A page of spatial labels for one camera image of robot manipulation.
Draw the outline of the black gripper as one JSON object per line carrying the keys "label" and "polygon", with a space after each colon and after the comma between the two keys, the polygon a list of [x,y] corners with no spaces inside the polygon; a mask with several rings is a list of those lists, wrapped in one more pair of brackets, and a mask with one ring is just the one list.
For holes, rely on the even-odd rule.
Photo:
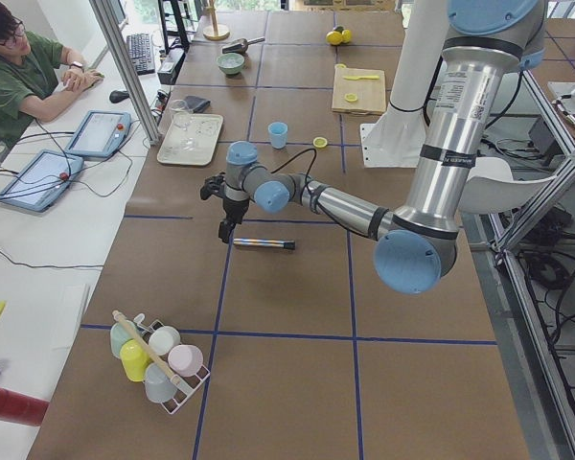
{"label": "black gripper", "polygon": [[224,219],[218,227],[218,237],[224,243],[231,241],[235,225],[242,224],[242,220],[249,208],[249,198],[233,199],[225,196],[222,199],[222,208],[225,212]]}

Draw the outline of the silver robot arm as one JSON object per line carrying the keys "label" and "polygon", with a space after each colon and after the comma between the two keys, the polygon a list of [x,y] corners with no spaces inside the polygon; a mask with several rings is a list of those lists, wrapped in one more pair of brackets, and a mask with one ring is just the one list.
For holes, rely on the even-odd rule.
{"label": "silver robot arm", "polygon": [[306,173],[270,172],[257,148],[239,141],[228,149],[226,172],[200,191],[222,199],[219,237],[230,241],[251,202],[268,213],[295,202],[376,241],[376,272],[395,291],[432,289],[456,260],[454,216],[501,80],[541,61],[545,16],[543,1],[448,3],[447,71],[403,206],[389,211]]}

